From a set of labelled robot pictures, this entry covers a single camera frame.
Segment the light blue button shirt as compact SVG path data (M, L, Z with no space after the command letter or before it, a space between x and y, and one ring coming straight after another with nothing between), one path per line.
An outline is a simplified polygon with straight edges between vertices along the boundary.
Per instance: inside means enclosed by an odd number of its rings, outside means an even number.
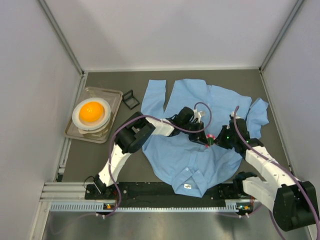
M235 91L208 85L202 79L177 80L169 98L166 81L150 80L142 101L141 111L158 119L172 117L184 107L204 111L205 132L217 136L227 125L230 114L237 112L246 120L251 138L261 137L261 127L268 120L268 103L252 100ZM172 186L176 194L201 198L207 189L231 178L238 170L242 157L232 149L217 145L206 147L192 142L184 133L166 137L152 135L143 145L155 175Z

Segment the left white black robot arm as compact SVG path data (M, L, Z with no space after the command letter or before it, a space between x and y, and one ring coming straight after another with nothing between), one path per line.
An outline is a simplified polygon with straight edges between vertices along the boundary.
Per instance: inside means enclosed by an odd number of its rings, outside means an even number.
M178 114L163 119L139 111L134 113L111 138L108 160L93 179L97 192L102 196L111 194L111 186L116 183L127 159L140 150L152 135L174 137L184 133L191 142L207 145L205 129L208 126L202 122L205 115L203 110L186 106Z

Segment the pink flower brooch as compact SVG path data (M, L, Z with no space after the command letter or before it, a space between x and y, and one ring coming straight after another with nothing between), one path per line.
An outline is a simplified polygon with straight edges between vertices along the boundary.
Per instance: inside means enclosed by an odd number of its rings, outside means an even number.
M207 134L206 135L206 139L207 139L207 144L205 145L207 148L213 146L215 144L215 139L216 137L212 134Z

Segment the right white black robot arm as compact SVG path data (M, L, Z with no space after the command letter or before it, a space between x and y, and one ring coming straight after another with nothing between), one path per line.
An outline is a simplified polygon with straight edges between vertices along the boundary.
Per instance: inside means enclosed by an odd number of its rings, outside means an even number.
M239 173L233 180L240 195L249 195L271 211L281 230L291 230L320 225L317 193L310 181L301 181L283 168L268 153L257 138L251 138L246 121L230 117L214 143L224 149L235 150L261 175Z

